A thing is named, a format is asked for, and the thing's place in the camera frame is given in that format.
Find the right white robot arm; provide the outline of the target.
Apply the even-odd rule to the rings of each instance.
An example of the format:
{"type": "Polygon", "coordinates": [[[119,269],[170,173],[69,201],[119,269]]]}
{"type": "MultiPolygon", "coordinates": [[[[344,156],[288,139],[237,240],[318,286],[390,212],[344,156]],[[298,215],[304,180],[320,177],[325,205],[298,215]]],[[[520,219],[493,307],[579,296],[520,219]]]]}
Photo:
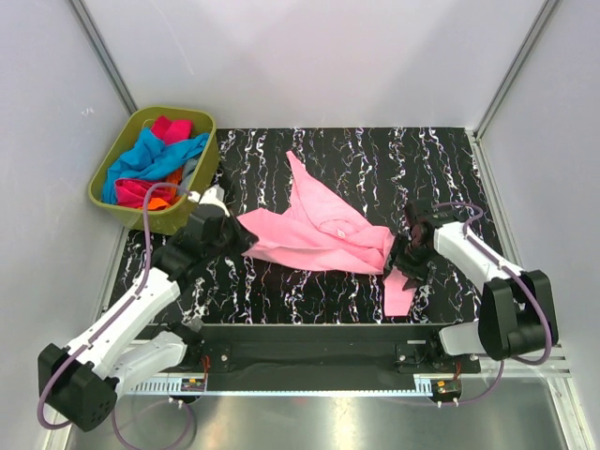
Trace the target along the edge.
{"type": "Polygon", "coordinates": [[[462,205],[408,202],[403,212],[409,231],[396,236],[384,279],[404,292],[416,290],[426,284],[430,263],[444,258],[479,292],[476,321],[446,325],[427,338],[426,360],[434,370],[446,371],[465,355],[540,366],[559,340],[549,277],[521,268],[486,244],[471,228],[482,209],[470,204],[473,214],[463,218],[462,205]]]}

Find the light pink t-shirt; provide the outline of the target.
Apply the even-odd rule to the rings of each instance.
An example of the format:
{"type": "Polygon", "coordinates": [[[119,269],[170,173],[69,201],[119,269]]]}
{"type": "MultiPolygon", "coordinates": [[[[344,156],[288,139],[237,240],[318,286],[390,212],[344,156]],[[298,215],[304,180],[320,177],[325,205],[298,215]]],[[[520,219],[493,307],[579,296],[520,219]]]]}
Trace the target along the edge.
{"type": "Polygon", "coordinates": [[[399,270],[384,273],[395,237],[384,226],[372,225],[323,183],[289,151],[292,170],[289,207],[277,214],[258,208],[238,217],[258,237],[245,255],[292,269],[341,271],[383,277],[383,315],[408,314],[414,290],[399,270]]]}

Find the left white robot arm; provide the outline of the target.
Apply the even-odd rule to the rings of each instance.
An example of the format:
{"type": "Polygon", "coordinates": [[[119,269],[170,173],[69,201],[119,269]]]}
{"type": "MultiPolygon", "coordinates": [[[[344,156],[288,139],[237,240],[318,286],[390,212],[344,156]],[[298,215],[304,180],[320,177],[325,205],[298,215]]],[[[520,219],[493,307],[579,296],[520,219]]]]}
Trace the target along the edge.
{"type": "Polygon", "coordinates": [[[167,243],[146,253],[142,275],[85,332],[64,347],[49,344],[37,358],[37,420],[48,430],[52,407],[67,425],[98,427],[118,400],[164,368],[191,371],[203,349],[190,331],[165,331],[132,350],[130,343],[162,309],[192,287],[204,267],[220,255],[241,255],[258,242],[220,202],[201,204],[167,243]]]}

